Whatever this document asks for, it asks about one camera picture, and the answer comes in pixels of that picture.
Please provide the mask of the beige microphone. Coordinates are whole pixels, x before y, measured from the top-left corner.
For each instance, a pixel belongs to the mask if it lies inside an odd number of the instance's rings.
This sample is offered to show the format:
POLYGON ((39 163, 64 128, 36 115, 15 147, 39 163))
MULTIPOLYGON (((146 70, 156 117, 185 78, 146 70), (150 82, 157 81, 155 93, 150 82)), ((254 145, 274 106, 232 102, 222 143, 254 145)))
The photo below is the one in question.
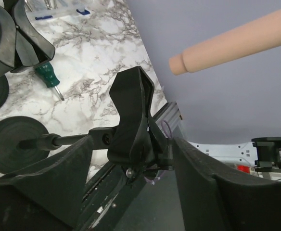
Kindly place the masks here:
POLYGON ((281 46, 281 9, 186 48, 169 59, 174 75, 195 73, 281 46))

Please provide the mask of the black stand holding beige microphone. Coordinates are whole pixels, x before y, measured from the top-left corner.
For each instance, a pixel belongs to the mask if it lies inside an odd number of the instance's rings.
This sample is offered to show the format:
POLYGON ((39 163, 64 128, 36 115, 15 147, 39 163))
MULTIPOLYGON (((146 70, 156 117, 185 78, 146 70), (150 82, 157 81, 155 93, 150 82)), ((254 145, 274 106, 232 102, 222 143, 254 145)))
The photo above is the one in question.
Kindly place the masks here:
MULTIPOLYGON (((154 83, 142 67, 119 72, 109 95, 120 116, 119 124, 93 128, 88 134, 94 150, 107 150, 108 160, 122 166, 129 181, 143 174, 157 176, 173 170, 170 139, 165 137, 150 109, 154 83)), ((22 169, 48 157, 49 152, 72 145, 81 135, 50 134, 37 120, 13 116, 0 121, 0 173, 22 169)))

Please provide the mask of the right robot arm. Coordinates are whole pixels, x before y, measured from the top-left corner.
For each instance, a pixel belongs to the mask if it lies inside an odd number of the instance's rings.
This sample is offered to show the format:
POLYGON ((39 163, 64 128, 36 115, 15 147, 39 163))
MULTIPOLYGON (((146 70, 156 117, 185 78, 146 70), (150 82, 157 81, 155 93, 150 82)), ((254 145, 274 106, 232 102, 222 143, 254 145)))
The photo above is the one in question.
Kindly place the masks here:
POLYGON ((240 144, 191 145, 242 172, 268 180, 281 180, 281 137, 254 138, 240 144))

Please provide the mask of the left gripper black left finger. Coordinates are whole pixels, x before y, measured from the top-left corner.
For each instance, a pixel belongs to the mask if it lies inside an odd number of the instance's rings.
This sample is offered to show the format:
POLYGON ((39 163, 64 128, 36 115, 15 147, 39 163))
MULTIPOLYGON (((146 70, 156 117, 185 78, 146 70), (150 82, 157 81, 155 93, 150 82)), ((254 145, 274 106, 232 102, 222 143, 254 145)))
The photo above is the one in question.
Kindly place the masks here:
POLYGON ((65 150, 0 178, 0 231, 71 231, 80 216, 93 144, 65 150))

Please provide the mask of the black stand holding teal microphone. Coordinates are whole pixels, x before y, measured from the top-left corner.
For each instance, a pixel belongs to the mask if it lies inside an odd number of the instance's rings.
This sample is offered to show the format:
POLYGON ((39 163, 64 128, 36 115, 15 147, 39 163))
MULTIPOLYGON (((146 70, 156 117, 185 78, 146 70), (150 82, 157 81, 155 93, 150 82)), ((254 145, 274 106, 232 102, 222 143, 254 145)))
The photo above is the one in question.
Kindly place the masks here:
POLYGON ((25 1, 6 0, 0 6, 0 77, 51 61, 55 47, 30 23, 25 1))

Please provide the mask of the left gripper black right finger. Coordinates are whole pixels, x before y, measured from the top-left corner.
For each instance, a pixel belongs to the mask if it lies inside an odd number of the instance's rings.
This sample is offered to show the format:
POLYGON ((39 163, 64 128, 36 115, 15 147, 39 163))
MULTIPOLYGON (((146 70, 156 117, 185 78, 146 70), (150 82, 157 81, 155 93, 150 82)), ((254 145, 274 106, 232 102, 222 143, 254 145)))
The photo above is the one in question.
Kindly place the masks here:
POLYGON ((281 181, 252 176, 173 140, 174 169, 188 231, 281 231, 281 181))

